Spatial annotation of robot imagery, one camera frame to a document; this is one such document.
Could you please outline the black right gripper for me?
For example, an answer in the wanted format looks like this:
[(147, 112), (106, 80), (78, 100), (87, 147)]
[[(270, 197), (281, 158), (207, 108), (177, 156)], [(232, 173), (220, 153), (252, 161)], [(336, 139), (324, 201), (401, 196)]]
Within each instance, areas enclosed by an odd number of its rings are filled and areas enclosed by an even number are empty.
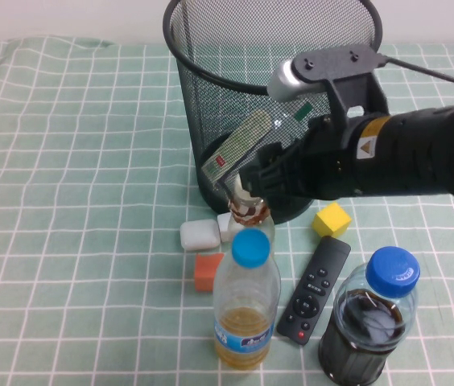
[(261, 166), (252, 162), (239, 170), (242, 187), (252, 196), (302, 197), (299, 168), (301, 159), (308, 193), (316, 199), (383, 195), (390, 186), (390, 151), (386, 148), (384, 126), (389, 115), (370, 114), (348, 120), (336, 132), (323, 124), (289, 146), (281, 142), (258, 150)]

